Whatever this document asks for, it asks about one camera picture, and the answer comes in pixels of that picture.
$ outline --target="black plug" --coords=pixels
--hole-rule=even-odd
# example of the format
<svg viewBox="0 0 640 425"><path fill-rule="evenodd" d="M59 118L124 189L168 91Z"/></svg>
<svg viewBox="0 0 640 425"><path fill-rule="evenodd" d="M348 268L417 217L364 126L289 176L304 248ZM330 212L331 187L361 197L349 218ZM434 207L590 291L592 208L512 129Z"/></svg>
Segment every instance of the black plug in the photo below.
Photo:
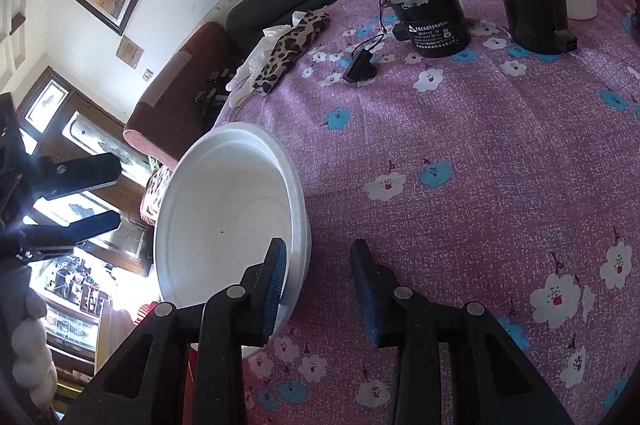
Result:
<svg viewBox="0 0 640 425"><path fill-rule="evenodd" d="M356 84L357 82L362 82L375 77L378 74L378 71L376 66L371 63L372 57L372 53L368 50L361 50L356 53L353 62L347 68L347 71L342 78L350 84Z"/></svg>

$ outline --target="leopard print fabric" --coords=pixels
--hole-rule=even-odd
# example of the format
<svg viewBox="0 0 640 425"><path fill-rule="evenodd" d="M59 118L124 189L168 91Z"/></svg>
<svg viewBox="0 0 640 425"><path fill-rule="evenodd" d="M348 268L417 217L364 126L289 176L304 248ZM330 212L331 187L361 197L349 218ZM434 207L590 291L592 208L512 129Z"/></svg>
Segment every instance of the leopard print fabric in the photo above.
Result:
<svg viewBox="0 0 640 425"><path fill-rule="evenodd" d="M304 54L328 23L329 15L324 10L306 12L294 28L278 39L271 57L255 79L254 91L259 95L269 93L287 68Z"/></svg>

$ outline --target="window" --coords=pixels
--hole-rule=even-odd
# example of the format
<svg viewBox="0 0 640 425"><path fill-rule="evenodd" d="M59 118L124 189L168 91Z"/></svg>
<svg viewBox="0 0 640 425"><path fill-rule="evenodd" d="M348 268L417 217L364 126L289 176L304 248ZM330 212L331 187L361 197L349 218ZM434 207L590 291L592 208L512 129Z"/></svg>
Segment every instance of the window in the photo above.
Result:
<svg viewBox="0 0 640 425"><path fill-rule="evenodd" d="M30 218L40 225L68 225L115 210L120 227L79 246L105 264L146 275L152 254L152 228L140 218L140 202L151 169L148 157L127 145L122 124L68 84L51 68L36 81L17 110L29 154L72 160L110 152L122 165L117 183L52 201L34 203Z"/></svg>

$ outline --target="silver screw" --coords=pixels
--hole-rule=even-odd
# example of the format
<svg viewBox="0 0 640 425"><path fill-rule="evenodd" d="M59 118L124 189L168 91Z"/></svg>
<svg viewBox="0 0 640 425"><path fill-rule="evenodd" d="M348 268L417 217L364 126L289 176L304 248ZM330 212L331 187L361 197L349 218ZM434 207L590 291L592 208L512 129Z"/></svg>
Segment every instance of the silver screw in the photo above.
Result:
<svg viewBox="0 0 640 425"><path fill-rule="evenodd" d="M479 302L470 302L466 305L466 310L471 313L471 315L479 317L484 313L484 306L482 306Z"/></svg>
<svg viewBox="0 0 640 425"><path fill-rule="evenodd" d="M245 293L246 290L239 284L236 284L235 286L229 286L226 289L226 296L229 297L229 299L238 299Z"/></svg>
<svg viewBox="0 0 640 425"><path fill-rule="evenodd" d="M394 295L399 299L411 299L414 292L411 291L411 288L407 288L406 286L398 286L394 290Z"/></svg>
<svg viewBox="0 0 640 425"><path fill-rule="evenodd" d="M154 313L159 317L165 317L169 315L174 310L174 308L168 302L161 302L158 306L154 308Z"/></svg>

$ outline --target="white bowl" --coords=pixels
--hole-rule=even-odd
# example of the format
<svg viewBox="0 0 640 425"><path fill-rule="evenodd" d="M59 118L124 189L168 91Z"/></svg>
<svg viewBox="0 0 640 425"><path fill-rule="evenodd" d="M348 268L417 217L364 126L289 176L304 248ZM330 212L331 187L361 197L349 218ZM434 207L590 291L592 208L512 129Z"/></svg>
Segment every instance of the white bowl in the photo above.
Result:
<svg viewBox="0 0 640 425"><path fill-rule="evenodd" d="M287 245L275 335L293 312L311 255L300 179L265 129L233 122L208 132L182 157L162 199L154 241L162 299L178 308L206 302L262 262L272 237Z"/></svg>

